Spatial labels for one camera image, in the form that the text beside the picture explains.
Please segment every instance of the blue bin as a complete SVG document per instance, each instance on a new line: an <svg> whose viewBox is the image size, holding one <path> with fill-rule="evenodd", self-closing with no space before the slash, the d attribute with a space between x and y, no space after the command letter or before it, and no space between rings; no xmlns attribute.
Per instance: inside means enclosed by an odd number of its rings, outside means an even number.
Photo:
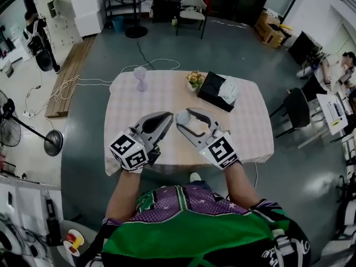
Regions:
<svg viewBox="0 0 356 267"><path fill-rule="evenodd" d="M113 28L116 33L123 32L123 17L118 16L112 19Z"/></svg>

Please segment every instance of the gray floor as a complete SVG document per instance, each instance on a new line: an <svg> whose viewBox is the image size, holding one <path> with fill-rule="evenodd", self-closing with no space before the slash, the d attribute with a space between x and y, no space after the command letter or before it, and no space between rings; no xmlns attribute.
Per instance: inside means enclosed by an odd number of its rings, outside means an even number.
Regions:
<svg viewBox="0 0 356 267"><path fill-rule="evenodd" d="M149 33L139 43L148 60L168 58L181 63L179 70L213 71L256 82L269 112L286 96L286 89L300 87L295 77L299 66L285 48L271 49L261 44L250 28L219 24L208 20L204 39L190 28L175 29L169 23L147 23ZM88 55L81 78L114 80L128 65L144 64L135 39L106 29L99 34ZM154 63L160 70L174 64ZM77 87L72 97L62 155L62 196L66 219L82 214L81 223L98 229L106 205L117 183L118 175L108 177L104 171L103 129L109 98L107 87ZM275 140L275 153L265 164L258 164L257 191L261 197L277 201L305 231L313 258L334 234L336 183L345 175L342 146L318 140L301 150L297 144L305 138L302 132ZM252 181L253 164L245 165ZM201 176L214 190L226 195L220 171L201 171ZM161 185L185 183L188 174L162 176L144 172L141 190Z"/></svg>

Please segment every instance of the white sneaker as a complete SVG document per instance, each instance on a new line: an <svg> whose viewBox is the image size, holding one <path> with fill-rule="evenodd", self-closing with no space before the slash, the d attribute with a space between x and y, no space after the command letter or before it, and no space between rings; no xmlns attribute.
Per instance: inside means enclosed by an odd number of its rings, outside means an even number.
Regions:
<svg viewBox="0 0 356 267"><path fill-rule="evenodd" d="M194 181L201 181L201 177L197 172L193 172L192 174L190 174L190 182L194 182Z"/></svg>

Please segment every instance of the checkered tablecloth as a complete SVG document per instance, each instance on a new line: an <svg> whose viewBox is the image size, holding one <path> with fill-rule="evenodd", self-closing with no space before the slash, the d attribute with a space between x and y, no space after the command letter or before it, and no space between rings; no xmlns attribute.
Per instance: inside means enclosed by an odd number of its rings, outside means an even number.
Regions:
<svg viewBox="0 0 356 267"><path fill-rule="evenodd" d="M157 111L178 113L189 107L204 108L216 115L223 129L230 130L242 162L265 162L273 154L273 135L268 111L255 83L238 78L239 93L235 108L228 113L189 91L185 78L189 73L147 71L145 81L149 87L145 92L136 90L138 80L133 72L125 72L116 77L110 87L105 117L105 171L108 175L120 168L108 144L120 131L135 125L142 116ZM159 147L161 156L152 167L155 171L169 174L209 165L177 130L175 123L159 143Z"/></svg>

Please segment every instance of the white chair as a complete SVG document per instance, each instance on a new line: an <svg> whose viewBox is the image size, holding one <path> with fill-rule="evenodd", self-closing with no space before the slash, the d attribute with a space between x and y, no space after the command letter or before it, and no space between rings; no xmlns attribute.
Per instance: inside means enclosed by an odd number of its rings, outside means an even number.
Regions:
<svg viewBox="0 0 356 267"><path fill-rule="evenodd" d="M189 6L193 6L193 7L198 7L200 9L202 9L203 13L199 13L199 12L195 12L195 11L181 11L179 13L179 17L178 17L178 24L177 24L177 31L176 31L176 36L178 36L178 28L179 25L181 23L181 19L190 19L190 20L197 20L197 21L201 21L200 25L199 25L199 30L201 28L201 25L204 23L204 26L202 28L202 32L201 32L201 37L200 39L202 39L202 35L204 34L204 29L205 29L205 24L206 24L206 4L204 3L203 0L182 0L180 2L181 7L185 6L185 7L189 7Z"/></svg>

